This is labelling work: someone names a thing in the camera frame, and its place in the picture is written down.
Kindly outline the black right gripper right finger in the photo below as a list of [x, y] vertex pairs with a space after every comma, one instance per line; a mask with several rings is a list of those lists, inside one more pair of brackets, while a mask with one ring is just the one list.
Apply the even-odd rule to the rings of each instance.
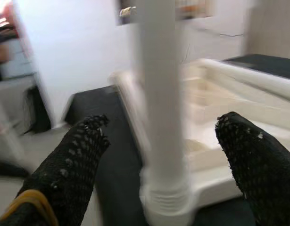
[[215, 134], [258, 226], [290, 226], [290, 152], [236, 112], [217, 118]]

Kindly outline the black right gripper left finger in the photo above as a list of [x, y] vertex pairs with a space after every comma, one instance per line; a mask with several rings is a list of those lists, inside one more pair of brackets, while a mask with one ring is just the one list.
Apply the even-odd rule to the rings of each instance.
[[79, 226], [110, 145], [105, 115], [76, 123], [27, 179], [0, 216], [0, 226]]

